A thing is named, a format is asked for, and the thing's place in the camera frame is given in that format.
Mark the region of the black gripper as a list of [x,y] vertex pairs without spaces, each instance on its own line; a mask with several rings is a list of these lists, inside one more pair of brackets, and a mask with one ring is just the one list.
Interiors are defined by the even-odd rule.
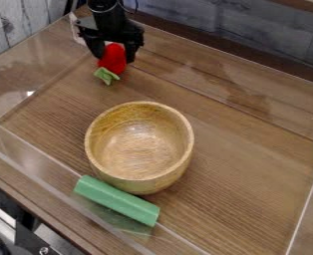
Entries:
[[125,19],[120,25],[104,21],[100,27],[93,17],[80,18],[76,21],[80,38],[97,59],[101,59],[105,52],[105,42],[116,42],[125,46],[126,63],[136,59],[139,48],[144,45],[144,28],[132,20]]

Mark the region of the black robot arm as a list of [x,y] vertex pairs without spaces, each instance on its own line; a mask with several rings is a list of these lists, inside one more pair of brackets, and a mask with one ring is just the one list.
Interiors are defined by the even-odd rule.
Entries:
[[126,63],[136,58],[144,45],[144,28],[128,17],[124,0],[88,0],[90,15],[76,20],[78,36],[84,39],[93,56],[104,56],[106,42],[125,47]]

